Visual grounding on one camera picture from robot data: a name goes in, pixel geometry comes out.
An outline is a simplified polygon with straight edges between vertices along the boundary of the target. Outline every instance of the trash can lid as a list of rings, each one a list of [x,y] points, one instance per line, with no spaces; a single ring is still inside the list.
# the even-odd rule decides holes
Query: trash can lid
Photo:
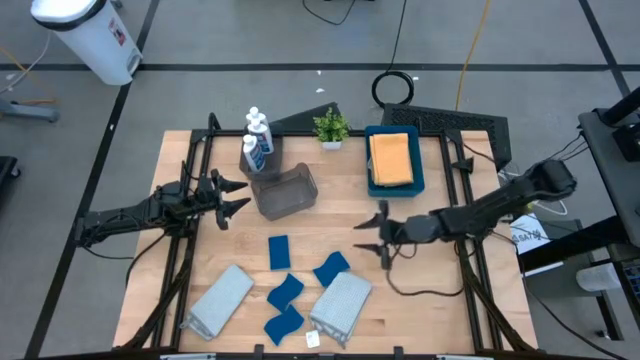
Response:
[[[69,23],[102,9],[104,0],[34,0],[31,16],[38,22]]]

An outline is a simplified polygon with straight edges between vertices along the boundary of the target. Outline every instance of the concrete floor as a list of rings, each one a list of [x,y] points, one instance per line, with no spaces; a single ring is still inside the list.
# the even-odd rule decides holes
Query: concrete floor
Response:
[[[138,37],[156,0],[124,0],[120,15]],[[340,18],[348,1],[309,0],[321,14]],[[619,64],[640,64],[640,24],[634,0],[589,0]],[[340,27],[305,12],[299,1],[161,0],[143,48],[146,64],[183,64],[181,71],[137,73],[115,129],[91,209],[130,204],[148,194],[162,134],[171,129],[205,126],[214,111],[224,128],[239,128],[250,106],[271,119],[336,101],[354,128],[377,124],[382,111],[370,97],[379,71],[369,63],[386,63],[400,17],[401,2],[358,1]],[[471,45],[483,2],[480,0],[408,0],[397,63],[424,63],[410,71],[416,81],[413,105],[452,109],[458,71],[433,71],[429,64],[461,64]],[[23,0],[5,0],[0,12],[0,46],[28,63],[46,36],[29,16]],[[15,74],[0,60],[0,87]],[[43,64],[79,64],[53,38]],[[267,66],[199,67],[188,64],[297,64],[280,71]],[[350,70],[322,71],[322,63],[355,64]],[[612,71],[545,65],[606,65],[578,1],[494,0],[478,43],[474,64],[530,64],[535,71],[471,71],[460,110],[506,116],[514,163],[526,169],[576,136],[577,115],[606,107],[621,97]],[[58,98],[62,114],[56,124],[26,119],[0,121],[0,154],[19,158],[22,178],[6,199],[0,216],[0,359],[22,357],[60,258],[78,204],[85,191],[100,141],[112,116],[117,87],[108,87],[91,72],[34,71]],[[640,74],[625,72],[630,88]],[[405,89],[392,79],[381,84],[382,97],[400,100]],[[46,97],[30,81],[6,100]],[[588,154],[568,163],[579,180],[567,200],[569,218],[588,225],[613,214],[604,185]],[[543,219],[553,218],[546,213]],[[131,255],[136,235],[113,238],[95,247],[112,255]],[[76,253],[41,355],[71,354],[110,348],[124,293],[128,262],[96,259]],[[557,297],[549,305],[576,331],[616,352],[640,353],[640,334],[620,292],[612,292],[625,334],[623,342],[594,339],[603,328],[591,298]],[[566,333],[531,300],[541,348],[551,353],[600,356]]]

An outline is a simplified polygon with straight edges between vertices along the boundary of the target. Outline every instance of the blue label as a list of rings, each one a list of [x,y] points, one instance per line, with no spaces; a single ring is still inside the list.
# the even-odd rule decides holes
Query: blue label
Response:
[[[267,141],[267,135],[265,134],[253,134],[256,138],[258,138],[258,145],[260,146],[260,149],[262,149],[262,152],[268,153],[269,152],[269,142]]]
[[[255,146],[253,150],[249,153],[251,155],[251,160],[256,164],[256,168],[258,170],[262,170],[264,166],[264,154],[259,146]]]

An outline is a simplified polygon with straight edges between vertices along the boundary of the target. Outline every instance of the orange cloth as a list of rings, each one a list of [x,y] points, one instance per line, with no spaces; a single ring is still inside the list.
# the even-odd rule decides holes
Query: orange cloth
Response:
[[[376,134],[369,137],[371,173],[379,186],[398,186],[413,183],[409,135]]]

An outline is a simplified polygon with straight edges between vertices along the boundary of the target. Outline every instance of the wooden table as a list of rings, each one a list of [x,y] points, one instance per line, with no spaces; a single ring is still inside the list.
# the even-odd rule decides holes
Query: wooden table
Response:
[[[470,147],[491,154],[485,132],[462,134]],[[189,131],[165,133],[152,189],[158,184],[179,178],[180,162],[186,158],[189,136]],[[240,137],[215,137],[213,141],[211,168],[218,168],[230,180],[245,179],[238,169],[240,141]],[[233,217],[227,231],[218,229],[215,217],[211,214],[202,218],[187,311],[231,264],[244,269],[255,285],[218,338],[207,342],[193,331],[185,330],[180,351],[252,352],[255,344],[264,344],[265,352],[287,353],[391,353],[394,346],[404,347],[407,354],[473,353],[464,295],[455,298],[400,296],[387,284],[380,268],[380,259],[371,252],[352,246],[379,241],[377,230],[352,229],[354,225],[371,218],[377,210],[377,199],[367,195],[364,145],[363,138],[349,138],[341,150],[323,151],[315,139],[287,137],[284,140],[282,168],[291,169],[299,162],[309,165],[319,191],[314,207],[270,222],[260,215],[252,201]],[[391,200],[391,218],[404,220],[410,215],[449,206],[439,141],[437,138],[421,138],[420,145],[425,191],[415,198]],[[450,144],[451,154],[455,154],[453,149]],[[455,176],[459,201],[464,204],[457,172]],[[498,179],[494,165],[475,156],[471,183],[476,198],[496,189]],[[253,197],[249,187],[227,195],[226,199],[241,197]],[[508,226],[500,225],[496,231],[510,236]],[[138,252],[159,234],[159,230],[142,233]],[[276,347],[263,327],[269,319],[279,314],[267,303],[267,295],[287,275],[286,272],[272,272],[269,269],[267,238],[281,234],[289,235],[291,273],[305,285],[293,305],[306,320],[301,329],[285,337]],[[115,345],[131,338],[156,305],[168,248],[169,240],[161,242],[143,256],[134,268],[124,298]],[[513,246],[497,237],[490,237],[484,242],[484,248],[496,304],[523,339],[536,347]],[[312,330],[308,315],[323,292],[312,269],[320,266],[330,253],[337,250],[345,256],[354,274],[373,284],[373,290],[346,349],[327,336],[321,336],[319,348],[308,349],[305,332]],[[410,247],[403,249],[405,253],[411,250]],[[411,260],[398,257],[391,278],[405,291],[435,289],[453,292],[462,284],[453,243],[439,241],[419,246],[417,255]],[[484,345],[490,347],[486,313],[482,304],[476,301]],[[174,310],[170,309],[163,344],[169,343],[173,315]]]

